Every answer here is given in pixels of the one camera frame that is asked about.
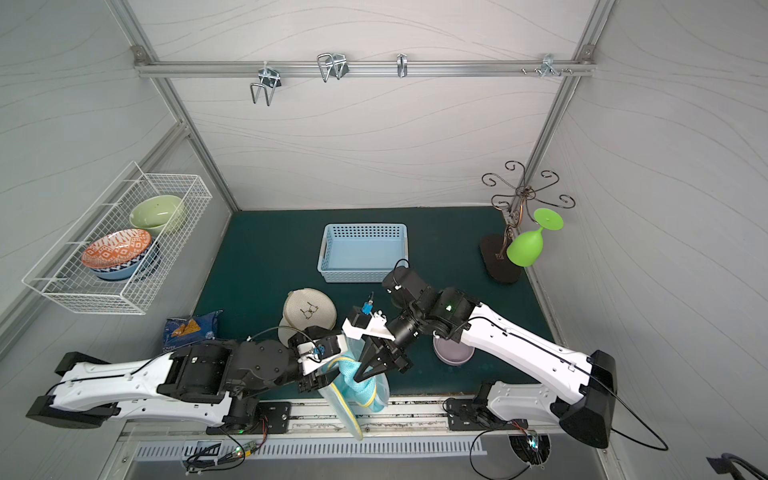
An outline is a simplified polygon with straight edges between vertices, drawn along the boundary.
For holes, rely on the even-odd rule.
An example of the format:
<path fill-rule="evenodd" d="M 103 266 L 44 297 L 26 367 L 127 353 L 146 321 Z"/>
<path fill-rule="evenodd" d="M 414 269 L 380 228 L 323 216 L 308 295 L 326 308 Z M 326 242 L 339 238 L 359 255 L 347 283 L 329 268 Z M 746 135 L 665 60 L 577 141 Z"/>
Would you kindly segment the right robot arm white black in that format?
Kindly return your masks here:
<path fill-rule="evenodd" d="M 399 315 L 389 320 L 371 305 L 354 308 L 343 333 L 364 343 L 354 379 L 361 383 L 389 371 L 407 371 L 407 348 L 430 337 L 486 352 L 538 380 L 522 393 L 501 381 L 484 384 L 481 410 L 502 422 L 556 424 L 581 443 L 608 446 L 618 399 L 616 361 L 550 342 L 503 318 L 487 304 L 449 287 L 437 290 L 411 268 L 396 267 L 383 280 Z"/>

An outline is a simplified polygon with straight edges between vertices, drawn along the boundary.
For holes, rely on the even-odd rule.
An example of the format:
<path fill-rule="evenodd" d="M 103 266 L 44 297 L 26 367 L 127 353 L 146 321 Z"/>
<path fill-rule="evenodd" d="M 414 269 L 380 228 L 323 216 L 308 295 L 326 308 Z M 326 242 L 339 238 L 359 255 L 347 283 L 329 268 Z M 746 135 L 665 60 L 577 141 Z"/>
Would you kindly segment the teal mesh laundry bag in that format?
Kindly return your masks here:
<path fill-rule="evenodd" d="M 320 368 L 322 374 L 337 373 L 333 382 L 319 390 L 321 396 L 328 402 L 337 419 L 346 431 L 356 440 L 364 438 L 355 408 L 364 413 L 379 413 L 389 402 L 389 383 L 385 374 L 379 374 L 362 382 L 354 380 L 361 362 L 364 342 L 348 339 L 348 350 L 340 357 L 331 360 Z"/>

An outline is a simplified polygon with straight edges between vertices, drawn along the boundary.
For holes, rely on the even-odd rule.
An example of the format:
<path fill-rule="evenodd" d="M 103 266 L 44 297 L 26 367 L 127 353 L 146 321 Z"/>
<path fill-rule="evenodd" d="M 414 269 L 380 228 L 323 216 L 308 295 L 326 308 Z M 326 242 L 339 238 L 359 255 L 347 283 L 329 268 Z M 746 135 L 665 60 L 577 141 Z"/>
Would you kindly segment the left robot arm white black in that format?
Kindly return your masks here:
<path fill-rule="evenodd" d="M 348 351 L 341 332 L 311 327 L 287 344 L 206 340 L 126 363 L 69 352 L 55 370 L 59 382 L 26 416 L 64 429 L 133 419 L 197 422 L 211 434 L 283 433 L 289 408 L 262 405 L 260 397 L 288 385 L 302 392 L 331 385 L 336 375 L 330 365 Z"/>

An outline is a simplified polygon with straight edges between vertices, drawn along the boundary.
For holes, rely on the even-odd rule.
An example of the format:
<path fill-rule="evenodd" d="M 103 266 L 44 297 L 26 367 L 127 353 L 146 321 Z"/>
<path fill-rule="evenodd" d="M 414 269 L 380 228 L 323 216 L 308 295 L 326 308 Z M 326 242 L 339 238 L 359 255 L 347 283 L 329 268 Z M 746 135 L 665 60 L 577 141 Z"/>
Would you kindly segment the cream mesh laundry bag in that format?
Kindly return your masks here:
<path fill-rule="evenodd" d="M 277 330 L 280 342 L 287 346 L 297 330 L 317 326 L 333 329 L 337 310 L 333 301 L 323 292 L 303 288 L 288 293 L 283 305 L 282 319 Z"/>

